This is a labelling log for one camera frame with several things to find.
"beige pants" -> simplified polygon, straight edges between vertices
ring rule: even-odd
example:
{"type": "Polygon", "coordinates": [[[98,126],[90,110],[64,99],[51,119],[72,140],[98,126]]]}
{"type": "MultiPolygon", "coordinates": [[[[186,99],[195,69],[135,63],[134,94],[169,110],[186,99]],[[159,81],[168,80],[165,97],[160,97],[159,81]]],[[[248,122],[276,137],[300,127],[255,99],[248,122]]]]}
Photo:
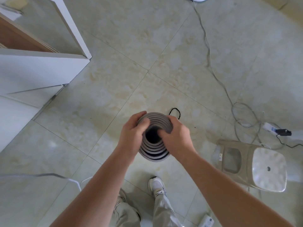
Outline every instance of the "beige pants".
{"type": "MultiPolygon", "coordinates": [[[[128,203],[120,203],[114,212],[118,216],[116,227],[140,227],[138,214],[128,203]]],[[[153,227],[181,227],[180,221],[176,218],[174,210],[164,194],[156,196],[153,227]]]]}

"right hand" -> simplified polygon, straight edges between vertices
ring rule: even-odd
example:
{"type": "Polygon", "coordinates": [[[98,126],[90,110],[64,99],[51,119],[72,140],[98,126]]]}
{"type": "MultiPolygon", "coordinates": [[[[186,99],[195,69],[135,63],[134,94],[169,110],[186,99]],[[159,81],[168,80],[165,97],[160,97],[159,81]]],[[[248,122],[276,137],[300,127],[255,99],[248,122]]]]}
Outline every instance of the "right hand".
{"type": "Polygon", "coordinates": [[[183,125],[176,117],[167,116],[173,129],[170,134],[165,130],[158,130],[158,135],[162,138],[165,147],[178,161],[186,156],[187,152],[196,152],[194,145],[192,144],[189,129],[183,125]]]}

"white sneaker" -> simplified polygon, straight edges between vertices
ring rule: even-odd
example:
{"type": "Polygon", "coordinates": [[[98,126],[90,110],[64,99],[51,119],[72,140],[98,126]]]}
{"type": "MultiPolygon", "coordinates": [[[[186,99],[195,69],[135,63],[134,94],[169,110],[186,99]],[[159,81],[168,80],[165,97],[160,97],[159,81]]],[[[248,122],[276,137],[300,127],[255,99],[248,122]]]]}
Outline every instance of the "white sneaker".
{"type": "MultiPolygon", "coordinates": [[[[116,210],[117,206],[120,205],[122,202],[125,202],[125,203],[129,204],[129,203],[127,202],[127,198],[126,198],[126,194],[125,194],[124,190],[123,190],[123,189],[120,189],[119,195],[118,195],[117,202],[116,202],[116,205],[115,205],[114,210],[116,210]]],[[[139,220],[141,221],[141,215],[140,215],[140,213],[138,212],[138,210],[135,209],[133,206],[131,206],[131,207],[132,207],[133,210],[138,214],[139,220]]]]}
{"type": "Polygon", "coordinates": [[[159,194],[166,196],[166,189],[161,178],[154,176],[149,180],[149,192],[154,198],[159,194]]]}

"black cord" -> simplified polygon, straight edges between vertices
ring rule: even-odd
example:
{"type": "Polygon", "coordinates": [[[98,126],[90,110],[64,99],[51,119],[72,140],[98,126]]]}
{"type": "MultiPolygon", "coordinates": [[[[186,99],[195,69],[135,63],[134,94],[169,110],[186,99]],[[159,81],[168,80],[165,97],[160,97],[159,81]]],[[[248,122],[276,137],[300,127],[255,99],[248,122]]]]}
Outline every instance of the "black cord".
{"type": "Polygon", "coordinates": [[[179,118],[178,118],[178,119],[180,119],[180,117],[181,117],[181,112],[180,112],[179,109],[176,108],[176,107],[174,107],[173,109],[171,109],[171,111],[169,112],[169,115],[172,113],[172,110],[174,110],[174,109],[176,109],[176,110],[179,112],[179,118]]]}
{"type": "Polygon", "coordinates": [[[283,144],[283,145],[286,145],[286,146],[288,146],[288,147],[290,147],[290,148],[295,148],[295,147],[297,147],[297,146],[303,146],[302,144],[297,144],[297,145],[294,145],[294,146],[289,146],[289,145],[287,145],[287,144],[285,144],[285,143],[282,143],[281,140],[279,139],[278,135],[279,135],[279,134],[277,134],[276,137],[277,137],[277,139],[280,141],[280,143],[283,144]]]}

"left hand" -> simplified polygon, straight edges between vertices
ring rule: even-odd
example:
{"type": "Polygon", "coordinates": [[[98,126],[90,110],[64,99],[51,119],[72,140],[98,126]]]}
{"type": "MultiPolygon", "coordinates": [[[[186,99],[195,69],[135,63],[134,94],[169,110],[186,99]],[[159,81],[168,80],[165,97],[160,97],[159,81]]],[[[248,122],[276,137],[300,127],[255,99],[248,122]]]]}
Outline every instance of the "left hand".
{"type": "Polygon", "coordinates": [[[141,111],[137,114],[133,114],[126,124],[124,124],[118,145],[115,151],[120,152],[120,154],[126,154],[134,159],[139,151],[140,145],[142,143],[142,134],[149,127],[150,120],[145,118],[138,126],[138,119],[146,114],[146,111],[141,111]]]}

